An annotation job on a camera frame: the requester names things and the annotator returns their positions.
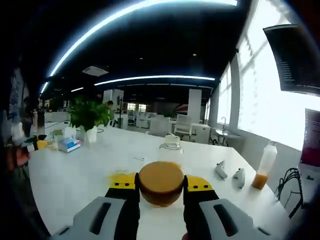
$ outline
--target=green leaves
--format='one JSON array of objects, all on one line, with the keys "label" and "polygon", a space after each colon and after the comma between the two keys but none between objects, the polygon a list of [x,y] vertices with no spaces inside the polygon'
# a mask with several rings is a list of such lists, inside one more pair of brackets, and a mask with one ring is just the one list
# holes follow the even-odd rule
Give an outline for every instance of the green leaves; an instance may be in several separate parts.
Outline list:
[{"label": "green leaves", "polygon": [[68,112],[71,126],[76,128],[83,126],[85,131],[100,124],[107,126],[110,121],[109,109],[106,105],[87,100],[82,96],[75,99],[75,104],[69,107]]}]

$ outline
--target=plastic bottle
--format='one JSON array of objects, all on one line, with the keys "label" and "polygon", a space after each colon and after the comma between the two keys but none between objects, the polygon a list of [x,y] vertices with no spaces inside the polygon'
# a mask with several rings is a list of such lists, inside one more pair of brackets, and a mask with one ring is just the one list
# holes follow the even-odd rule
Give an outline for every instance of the plastic bottle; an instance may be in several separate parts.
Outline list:
[{"label": "plastic bottle", "polygon": [[263,150],[260,166],[256,171],[252,186],[257,189],[262,189],[268,180],[269,172],[277,157],[277,148],[275,141],[269,141],[268,145]]},{"label": "plastic bottle", "polygon": [[159,146],[158,161],[171,162],[182,167],[183,148],[180,146],[180,138],[175,135],[167,135],[164,143]]}]

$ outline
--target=yellow object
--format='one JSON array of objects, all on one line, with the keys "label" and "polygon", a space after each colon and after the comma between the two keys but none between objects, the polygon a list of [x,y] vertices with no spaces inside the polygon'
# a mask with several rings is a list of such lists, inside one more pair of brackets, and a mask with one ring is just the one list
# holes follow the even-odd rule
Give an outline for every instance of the yellow object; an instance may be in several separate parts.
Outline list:
[{"label": "yellow object", "polygon": [[136,173],[115,173],[108,177],[109,181],[112,181],[110,188],[113,189],[135,189],[135,177]]},{"label": "yellow object", "polygon": [[45,148],[46,146],[48,146],[48,142],[47,142],[47,141],[44,141],[44,140],[38,140],[38,141],[36,142],[36,145],[37,145],[37,147],[38,147],[38,150],[40,150],[40,149],[43,149],[43,148]]},{"label": "yellow object", "polygon": [[199,176],[186,175],[188,179],[188,192],[213,190],[208,181]]}]

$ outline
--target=ceiling light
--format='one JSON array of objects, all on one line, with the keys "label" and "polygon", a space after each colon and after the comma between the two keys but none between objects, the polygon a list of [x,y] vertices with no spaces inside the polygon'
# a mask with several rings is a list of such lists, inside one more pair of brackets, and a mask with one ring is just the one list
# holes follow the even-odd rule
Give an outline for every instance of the ceiling light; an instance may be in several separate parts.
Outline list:
[{"label": "ceiling light", "polygon": [[77,89],[71,90],[71,92],[75,92],[75,91],[78,91],[78,90],[81,90],[81,89],[84,89],[84,88],[83,88],[83,87],[79,87],[79,88],[77,88]]},{"label": "ceiling light", "polygon": [[120,78],[120,79],[115,79],[110,81],[103,81],[103,82],[96,83],[95,86],[98,86],[101,84],[121,82],[121,81],[136,80],[136,79],[199,79],[199,80],[210,80],[210,81],[215,80],[212,77],[205,77],[205,76],[183,76],[183,75],[135,76],[135,77]]},{"label": "ceiling light", "polygon": [[83,43],[89,36],[94,34],[96,31],[98,31],[103,26],[111,23],[112,21],[121,18],[122,16],[132,13],[136,10],[150,7],[157,4],[164,4],[164,3],[172,3],[172,2],[206,2],[206,3],[217,3],[217,4],[228,4],[232,6],[237,6],[237,0],[144,0],[142,2],[130,5],[118,12],[116,12],[113,15],[108,16],[101,22],[99,22],[97,25],[95,25],[93,28],[91,28],[89,31],[87,31],[82,37],[80,37],[70,48],[69,50],[62,56],[62,58],[58,61],[52,72],[50,73],[50,77],[52,77],[58,68],[61,66],[61,64],[67,59],[67,57],[81,44]]},{"label": "ceiling light", "polygon": [[42,88],[42,90],[41,90],[41,93],[44,92],[44,90],[46,89],[47,85],[48,85],[48,82],[46,81],[45,84],[44,84],[44,86],[43,86],[43,88]]}]

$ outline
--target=tissue box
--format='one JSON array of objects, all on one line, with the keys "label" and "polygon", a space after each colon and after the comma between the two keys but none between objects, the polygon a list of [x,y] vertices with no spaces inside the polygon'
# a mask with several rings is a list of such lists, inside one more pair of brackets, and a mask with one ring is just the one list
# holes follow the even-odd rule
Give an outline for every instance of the tissue box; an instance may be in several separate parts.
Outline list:
[{"label": "tissue box", "polygon": [[80,148],[81,141],[73,140],[72,138],[65,138],[58,143],[58,149],[65,153],[70,153],[73,150]]}]

